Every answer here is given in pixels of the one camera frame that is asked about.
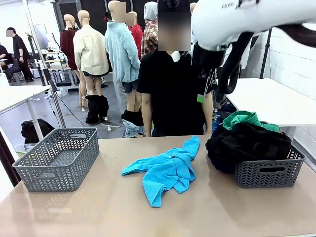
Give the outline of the man in black clothes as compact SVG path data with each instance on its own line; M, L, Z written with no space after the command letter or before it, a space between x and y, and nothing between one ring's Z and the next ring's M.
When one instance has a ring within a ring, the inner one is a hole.
M13 27L6 29L6 36L12 37L13 39L13 54L14 58L17 60L19 67L24 75L26 82L33 82L33 74L28 67L28 60L30 55L27 48L20 36L17 35L16 30Z

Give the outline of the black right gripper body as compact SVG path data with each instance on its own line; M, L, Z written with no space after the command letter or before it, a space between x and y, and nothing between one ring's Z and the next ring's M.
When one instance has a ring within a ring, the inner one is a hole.
M201 72L203 69L209 72L223 64L225 51L209 51L203 49L198 43L194 44L192 55L192 66Z

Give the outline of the black trousers at mannequin feet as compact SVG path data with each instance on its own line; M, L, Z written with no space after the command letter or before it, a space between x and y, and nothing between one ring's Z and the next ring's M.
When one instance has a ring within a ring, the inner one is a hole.
M99 120L107 120L109 104L108 100L103 95L87 95L88 100L88 114L86 123L95 124Z

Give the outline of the person's right forearm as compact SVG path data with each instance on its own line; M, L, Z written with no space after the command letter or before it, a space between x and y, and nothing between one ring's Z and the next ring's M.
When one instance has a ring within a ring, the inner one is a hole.
M145 136L151 137L152 130L152 103L151 103L151 95L150 94L142 94L142 118L145 129Z

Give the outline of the light blue terry garment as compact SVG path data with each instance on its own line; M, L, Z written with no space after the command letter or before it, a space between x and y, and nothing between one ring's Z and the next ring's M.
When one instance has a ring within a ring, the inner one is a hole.
M138 159L121 171L121 176L144 172L143 189L151 207L159 208L164 192L175 189L181 194L196 179L192 161L200 148L200 139L192 136L182 147L156 156Z

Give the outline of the white table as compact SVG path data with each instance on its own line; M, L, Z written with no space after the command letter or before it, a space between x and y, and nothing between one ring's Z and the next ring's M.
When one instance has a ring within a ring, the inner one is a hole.
M0 87L0 115L24 103L27 104L32 122L39 141L43 140L43 134L40 129L38 119L31 101L33 96L46 92L50 86L23 85L23 86L3 86Z
M260 121L278 125L291 139L296 128L316 125L316 101L273 79L238 79L227 98L237 110L255 112Z

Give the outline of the person in black t-shirt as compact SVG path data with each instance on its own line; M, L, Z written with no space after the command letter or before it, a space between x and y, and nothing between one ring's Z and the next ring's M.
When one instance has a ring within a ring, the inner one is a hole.
M205 134L190 46L190 0L158 0L158 48L143 57L137 86L151 95L151 137Z

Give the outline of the green button-up top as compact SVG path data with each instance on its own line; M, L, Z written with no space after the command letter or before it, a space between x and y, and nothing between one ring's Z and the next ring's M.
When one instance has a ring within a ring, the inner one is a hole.
M227 130L231 130L235 124L240 122L245 122L247 124L262 127L262 124L260 123L257 114L255 112L249 111L233 112L223 120L222 126Z

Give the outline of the mannequin in light-blue fleece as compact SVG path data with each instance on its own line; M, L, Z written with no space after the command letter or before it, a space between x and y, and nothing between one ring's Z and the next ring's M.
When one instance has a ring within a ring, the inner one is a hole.
M126 110L135 117L140 110L140 94L137 92L140 60L122 4L118 0L108 3L111 21L107 22L104 42L115 79L120 82L126 95Z

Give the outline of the clear storage bin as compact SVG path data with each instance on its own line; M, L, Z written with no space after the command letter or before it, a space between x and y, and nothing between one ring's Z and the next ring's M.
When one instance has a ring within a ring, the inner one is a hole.
M34 144L18 144L14 146L14 150L17 153L18 157L22 157L25 153L33 148Z

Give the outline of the silver metal pole stand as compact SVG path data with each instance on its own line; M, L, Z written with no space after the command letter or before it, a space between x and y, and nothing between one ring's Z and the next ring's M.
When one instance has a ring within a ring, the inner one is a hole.
M55 108L57 110L57 114L61 123L61 127L62 128L66 128L66 124L62 115L62 111L58 102L58 98L57 98L57 87L55 85L55 83L52 80L48 81L49 85L50 85L50 89L51 89L51 94L52 94L52 98L55 104Z

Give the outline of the person's left forearm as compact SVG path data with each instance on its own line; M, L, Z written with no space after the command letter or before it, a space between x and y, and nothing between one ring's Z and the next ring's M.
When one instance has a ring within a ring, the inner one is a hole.
M213 118L213 97L212 93L205 95L205 102L202 105L202 109L205 117L205 133L210 135L212 133L212 118Z

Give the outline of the mannequin in red top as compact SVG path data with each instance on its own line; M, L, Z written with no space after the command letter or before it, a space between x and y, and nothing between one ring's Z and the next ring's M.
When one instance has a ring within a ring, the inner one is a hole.
M138 57L141 61L141 45L142 45L142 37L143 37L143 29L142 27L137 23L137 13L135 11L131 11L130 13L133 13L133 25L129 26L129 30L131 31L133 38L135 40L135 44L138 50Z

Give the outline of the green elastic-waist shorts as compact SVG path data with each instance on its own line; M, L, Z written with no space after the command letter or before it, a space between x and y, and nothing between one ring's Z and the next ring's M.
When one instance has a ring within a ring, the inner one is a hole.
M279 126L273 123L261 123L261 126L269 131L279 132Z

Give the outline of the black tripod stand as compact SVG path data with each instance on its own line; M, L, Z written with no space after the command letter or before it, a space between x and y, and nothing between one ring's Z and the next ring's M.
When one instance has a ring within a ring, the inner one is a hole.
M265 65L266 65L266 61L267 61L267 57L268 57L268 52L269 52L269 49L270 49L271 35L272 35L272 29L269 29L267 41L266 41L266 44L265 44L264 57L263 57L262 65L261 65L261 71L260 71L259 79L263 79L264 78L264 70L265 70Z

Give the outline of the black bag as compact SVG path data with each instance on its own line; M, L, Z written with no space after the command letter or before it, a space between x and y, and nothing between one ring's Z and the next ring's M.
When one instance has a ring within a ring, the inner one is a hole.
M45 137L47 134L49 134L51 131L55 129L51 124L49 124L47 121L41 118L38 119L38 123L43 134L43 137ZM35 144L39 142L39 138L36 133L34 124L31 120L22 122L21 128L21 134L25 138L25 144Z

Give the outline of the mannequin in plaid hoodie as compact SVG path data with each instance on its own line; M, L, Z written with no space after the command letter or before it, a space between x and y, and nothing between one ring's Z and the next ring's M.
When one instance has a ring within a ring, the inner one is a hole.
M141 40L141 59L158 48L158 3L150 1L144 5L145 28Z

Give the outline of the seated person in black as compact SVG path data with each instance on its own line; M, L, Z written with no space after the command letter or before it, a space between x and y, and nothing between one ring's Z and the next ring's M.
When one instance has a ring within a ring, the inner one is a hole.
M0 44L0 66L4 70L4 73L9 82L11 82L12 76L6 72L7 69L10 69L13 66L13 58L10 53L7 52L7 49Z

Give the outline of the crumpled blue fabric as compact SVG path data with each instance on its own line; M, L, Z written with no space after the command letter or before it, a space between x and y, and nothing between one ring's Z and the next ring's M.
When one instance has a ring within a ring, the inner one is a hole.
M215 115L212 120L212 131L214 132L217 127L222 123L223 118L220 115Z

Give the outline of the black garment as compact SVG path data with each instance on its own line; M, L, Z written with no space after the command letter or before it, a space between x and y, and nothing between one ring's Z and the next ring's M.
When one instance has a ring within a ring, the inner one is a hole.
M263 127L237 123L231 130L220 124L207 140L207 156L217 170L233 174L243 161L286 159L291 139Z

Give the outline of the dark shorts and jeans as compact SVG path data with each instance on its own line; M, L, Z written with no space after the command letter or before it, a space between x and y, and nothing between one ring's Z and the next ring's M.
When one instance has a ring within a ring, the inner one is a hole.
M145 135L142 112L125 110L121 115L122 123L125 126L125 138L143 137Z

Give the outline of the mannequin in cream jacket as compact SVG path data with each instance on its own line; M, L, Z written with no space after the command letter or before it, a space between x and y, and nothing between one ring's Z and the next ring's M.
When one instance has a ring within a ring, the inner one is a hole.
M73 38L75 63L83 73L88 94L102 96L101 77L109 72L104 36L90 26L88 11L80 10L78 19L81 29Z

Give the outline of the mannequin in maroon top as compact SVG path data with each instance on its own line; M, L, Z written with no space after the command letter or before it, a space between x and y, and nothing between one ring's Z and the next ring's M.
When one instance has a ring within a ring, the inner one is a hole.
M78 70L75 63L75 54L74 54L74 42L73 38L76 33L75 28L75 18L70 14L64 15L64 21L66 23L66 27L60 36L60 46L61 51L66 55L68 66L75 72L76 76L79 79L79 103L84 109L86 107L86 81L84 75L81 71Z

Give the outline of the grey plastic woven-pattern basket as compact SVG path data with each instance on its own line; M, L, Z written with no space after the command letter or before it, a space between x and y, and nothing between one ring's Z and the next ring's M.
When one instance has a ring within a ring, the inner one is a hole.
M30 192L73 192L99 155L97 129L59 128L13 163Z
M241 188L292 187L305 161L303 153L291 144L286 159L243 161L235 168L235 179Z

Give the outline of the background equipment bench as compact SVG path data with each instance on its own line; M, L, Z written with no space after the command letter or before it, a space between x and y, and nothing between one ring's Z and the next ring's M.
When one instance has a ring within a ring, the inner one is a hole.
M51 78L57 87L78 89L79 78L69 67L68 59L62 51L41 50Z

